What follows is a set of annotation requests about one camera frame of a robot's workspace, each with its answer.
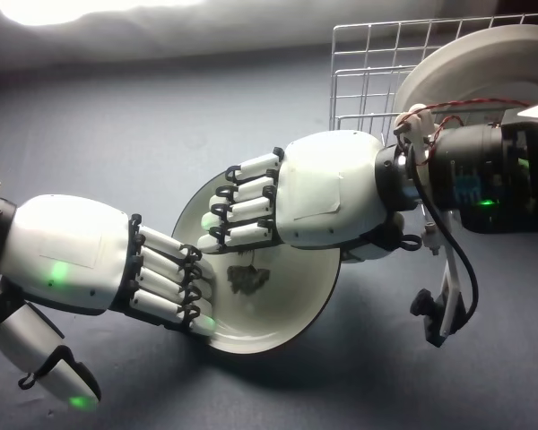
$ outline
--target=round plate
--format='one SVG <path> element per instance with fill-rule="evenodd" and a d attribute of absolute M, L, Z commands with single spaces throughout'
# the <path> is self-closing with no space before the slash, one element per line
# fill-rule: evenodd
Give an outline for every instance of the round plate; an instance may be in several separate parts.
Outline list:
<path fill-rule="evenodd" d="M 199 190 L 181 213 L 173 236 L 196 244 L 205 234 L 201 218 L 215 189 L 227 185 L 219 175 Z M 255 354 L 282 345 L 305 330 L 333 293 L 341 266 L 338 249 L 302 251 L 288 245 L 251 253 L 204 255 L 213 267 L 213 318 L 217 329 L 211 345 L 235 354 Z M 269 280 L 247 296 L 231 290 L 227 269 L 233 265 L 271 271 Z"/>
<path fill-rule="evenodd" d="M 476 97 L 538 102 L 538 25 L 476 31 L 443 46 L 404 80 L 395 112 Z"/>

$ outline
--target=white wall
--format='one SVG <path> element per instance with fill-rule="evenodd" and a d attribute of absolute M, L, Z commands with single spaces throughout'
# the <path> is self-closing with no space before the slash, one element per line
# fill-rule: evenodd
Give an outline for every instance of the white wall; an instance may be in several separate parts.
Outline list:
<path fill-rule="evenodd" d="M 0 13 L 0 70 L 328 43 L 334 25 L 483 15 L 496 0 L 203 0 L 23 27 Z"/>

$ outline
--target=blue-gray surface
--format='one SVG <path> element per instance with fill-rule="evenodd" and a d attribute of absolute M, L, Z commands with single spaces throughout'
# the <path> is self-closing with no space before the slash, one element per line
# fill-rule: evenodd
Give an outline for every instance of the blue-gray surface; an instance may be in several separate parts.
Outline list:
<path fill-rule="evenodd" d="M 327 106 L 320 52 L 11 76 L 0 84 L 2 195 L 76 194 L 170 232 L 203 183 L 325 130 Z M 421 217 L 407 222 L 418 231 Z M 408 314 L 420 288 L 438 289 L 444 262 L 428 252 L 343 267 L 306 332 L 252 357 L 120 314 L 46 310 L 103 401 L 82 413 L 20 391 L 0 355 L 0 429 L 538 429 L 538 235 L 459 239 L 481 306 L 441 349 Z"/>

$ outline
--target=wire rack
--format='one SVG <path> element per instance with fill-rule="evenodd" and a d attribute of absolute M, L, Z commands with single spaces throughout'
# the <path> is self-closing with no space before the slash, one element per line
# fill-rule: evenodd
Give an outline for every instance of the wire rack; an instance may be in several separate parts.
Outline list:
<path fill-rule="evenodd" d="M 509 24 L 536 24 L 538 13 L 463 19 L 339 25 L 333 30 L 329 129 L 375 135 L 384 144 L 392 131 L 395 94 L 426 56 L 466 34 Z M 499 119 L 503 110 L 456 112 L 466 124 Z M 437 122 L 442 112 L 433 112 Z"/>

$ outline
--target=dish rack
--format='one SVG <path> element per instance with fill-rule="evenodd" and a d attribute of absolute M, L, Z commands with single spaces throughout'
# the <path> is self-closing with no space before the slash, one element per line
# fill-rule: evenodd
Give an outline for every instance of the dish rack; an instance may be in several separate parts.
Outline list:
<path fill-rule="evenodd" d="M 374 22 L 333 29 L 329 130 L 352 129 L 387 145 L 393 129 L 395 94 L 426 56 L 466 34 L 509 24 L 536 24 L 538 13 L 462 19 Z M 465 124 L 498 120 L 503 110 L 455 112 Z M 440 123 L 443 113 L 435 111 Z"/>

